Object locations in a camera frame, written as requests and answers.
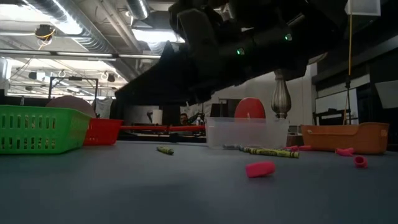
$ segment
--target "yellow cord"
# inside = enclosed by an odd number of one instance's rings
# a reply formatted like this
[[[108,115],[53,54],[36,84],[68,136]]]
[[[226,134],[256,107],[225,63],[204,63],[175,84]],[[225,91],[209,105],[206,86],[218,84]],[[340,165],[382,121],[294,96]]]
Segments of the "yellow cord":
[[[36,37],[37,37],[37,38],[46,38],[46,37],[48,38],[48,37],[50,37],[51,35],[53,35],[54,32],[55,32],[55,29],[52,30],[51,34],[47,34],[47,35],[44,35],[44,36],[37,36],[37,35],[36,35]]]
[[[352,0],[350,0],[349,8],[350,8],[350,14],[349,14],[348,76],[351,75],[351,49],[352,49],[352,43],[353,43],[353,1]],[[346,105],[344,107],[343,125],[346,122],[347,102],[348,102],[348,92],[347,92],[347,97],[346,97]]]

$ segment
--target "red balloon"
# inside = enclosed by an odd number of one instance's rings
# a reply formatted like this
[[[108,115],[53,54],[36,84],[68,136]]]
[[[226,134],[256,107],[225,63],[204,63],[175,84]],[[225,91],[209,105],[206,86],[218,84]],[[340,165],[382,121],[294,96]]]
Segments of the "red balloon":
[[[235,118],[266,118],[266,112],[261,101],[257,98],[241,100],[235,110]]]

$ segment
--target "pink eraser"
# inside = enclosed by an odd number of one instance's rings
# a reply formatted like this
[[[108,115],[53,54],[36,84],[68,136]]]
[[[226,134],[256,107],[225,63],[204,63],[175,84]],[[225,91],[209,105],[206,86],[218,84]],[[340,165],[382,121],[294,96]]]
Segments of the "pink eraser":
[[[368,168],[368,160],[363,156],[356,156],[354,163],[357,168]]]
[[[353,147],[351,147],[351,148],[347,148],[347,149],[345,149],[345,150],[347,150],[347,151],[351,152],[352,154],[354,154],[354,153],[355,153],[355,150],[354,150],[354,148],[353,148]]]
[[[248,177],[262,177],[275,172],[275,164],[273,162],[256,162],[246,166],[246,175]]]
[[[335,153],[339,156],[353,156],[352,151],[348,149],[336,149]]]
[[[300,151],[311,151],[312,147],[311,146],[299,146],[298,149]]]
[[[298,146],[287,146],[284,147],[284,149],[290,149],[292,152],[298,151],[299,147]]]

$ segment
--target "green plastic basket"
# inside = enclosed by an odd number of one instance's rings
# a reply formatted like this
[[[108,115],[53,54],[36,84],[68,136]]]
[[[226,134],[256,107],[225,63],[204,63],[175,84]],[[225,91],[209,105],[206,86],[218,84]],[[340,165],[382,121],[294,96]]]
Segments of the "green plastic basket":
[[[0,106],[0,154],[56,154],[83,145],[90,117],[64,108]]]

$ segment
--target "green light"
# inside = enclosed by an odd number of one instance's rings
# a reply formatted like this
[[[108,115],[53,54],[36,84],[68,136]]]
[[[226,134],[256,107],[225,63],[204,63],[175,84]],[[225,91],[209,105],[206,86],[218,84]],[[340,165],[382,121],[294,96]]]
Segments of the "green light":
[[[292,34],[286,34],[284,38],[287,41],[292,41]]]
[[[243,50],[243,48],[240,48],[240,49],[236,50],[236,53],[237,53],[238,55],[244,55],[244,50]]]

